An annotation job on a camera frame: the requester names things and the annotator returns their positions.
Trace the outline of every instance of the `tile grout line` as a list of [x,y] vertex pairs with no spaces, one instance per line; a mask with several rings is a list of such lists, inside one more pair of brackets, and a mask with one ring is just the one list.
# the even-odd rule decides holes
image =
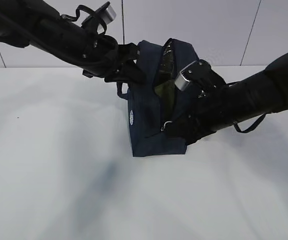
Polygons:
[[3,61],[4,67],[7,68],[1,52],[0,52],[0,57],[1,57],[2,61]]
[[261,2],[262,2],[262,0],[259,0],[259,4],[258,4],[257,11],[256,11],[256,14],[255,14],[255,18],[254,18],[254,21],[253,21],[253,25],[252,25],[252,28],[250,30],[249,36],[248,36],[248,40],[247,40],[247,43],[246,43],[246,47],[245,47],[245,50],[244,50],[244,53],[243,53],[242,60],[240,61],[240,66],[242,66],[242,63],[243,63],[243,60],[244,60],[244,57],[245,57],[245,54],[246,54],[246,50],[247,50],[247,47],[248,47],[250,36],[252,35],[252,32],[253,32],[253,28],[254,28],[254,25],[255,25],[255,21],[256,21],[256,18],[257,18],[257,14],[258,14],[258,10],[259,10]]
[[122,27],[123,27],[123,44],[125,45],[125,18],[124,18],[124,0],[122,1]]

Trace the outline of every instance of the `black plastic part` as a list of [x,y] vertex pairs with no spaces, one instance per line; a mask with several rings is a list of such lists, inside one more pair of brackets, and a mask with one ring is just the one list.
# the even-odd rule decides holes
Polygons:
[[187,67],[183,72],[183,76],[192,83],[197,84],[205,92],[210,93],[216,89],[209,77],[211,70],[210,64],[200,59]]
[[[83,68],[88,77],[109,76],[107,79],[111,82],[142,82],[143,74],[130,62],[138,57],[138,50],[135,51],[134,46],[118,46],[105,32],[97,33],[99,24],[106,29],[97,13],[107,6],[93,11],[80,5],[77,16],[67,16],[65,20],[42,0],[0,0],[0,42],[19,48],[33,45]],[[69,21],[78,19],[80,11],[92,15],[82,27]]]
[[271,113],[284,103],[280,91],[264,72],[228,84],[198,99],[191,109],[165,129],[169,137],[187,144],[247,119]]

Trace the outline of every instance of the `bag handle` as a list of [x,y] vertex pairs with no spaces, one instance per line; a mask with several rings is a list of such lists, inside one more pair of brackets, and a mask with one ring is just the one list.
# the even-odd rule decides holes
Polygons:
[[122,82],[118,82],[116,84],[117,84],[117,95],[118,95],[118,97],[120,97],[121,99],[128,100],[128,93],[123,93],[123,83]]
[[240,134],[247,134],[247,133],[250,133],[251,131],[254,131],[258,125],[264,120],[264,118],[266,117],[267,113],[263,114],[262,116],[260,116],[248,129],[242,131],[238,124],[235,123],[234,124],[234,127],[236,129],[236,131],[238,131]]

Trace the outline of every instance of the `circular logo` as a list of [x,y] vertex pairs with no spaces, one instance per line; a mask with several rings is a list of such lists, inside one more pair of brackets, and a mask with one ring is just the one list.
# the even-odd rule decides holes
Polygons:
[[130,110],[130,113],[129,113],[129,123],[131,126],[134,124],[134,113],[132,110]]

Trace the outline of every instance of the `white table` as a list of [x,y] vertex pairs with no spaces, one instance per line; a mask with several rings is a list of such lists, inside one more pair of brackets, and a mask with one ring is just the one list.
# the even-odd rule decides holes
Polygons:
[[[233,82],[263,67],[214,69]],[[132,158],[114,84],[0,69],[0,240],[233,239],[288,240],[288,111]]]

